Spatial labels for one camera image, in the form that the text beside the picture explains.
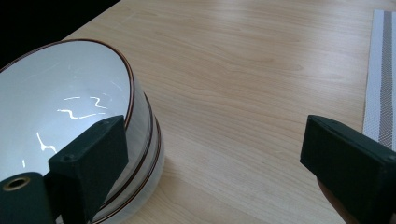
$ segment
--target striped placemat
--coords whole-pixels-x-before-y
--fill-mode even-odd
[[[396,151],[396,14],[375,10],[363,134]]]

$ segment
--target wood grain surface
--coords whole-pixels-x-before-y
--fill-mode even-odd
[[[164,138],[123,223],[343,223],[300,162],[306,118],[361,131],[374,9],[389,0],[121,0],[71,34],[120,50]]]

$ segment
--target dark floor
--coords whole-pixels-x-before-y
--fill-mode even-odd
[[[30,50],[62,40],[119,1],[0,1],[0,69]]]

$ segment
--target ceramic dish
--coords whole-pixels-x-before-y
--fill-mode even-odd
[[[108,44],[74,39],[23,55],[0,70],[0,105],[0,180],[45,175],[48,159],[96,121],[123,115],[129,163],[93,223],[120,222],[154,191],[160,126],[130,65]]]

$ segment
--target white bowl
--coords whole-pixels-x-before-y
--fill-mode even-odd
[[[96,121],[123,115],[129,163],[94,223],[131,216],[155,189],[160,127],[130,65],[109,45],[74,39],[23,55],[0,70],[0,105],[0,180],[47,174],[48,159]]]

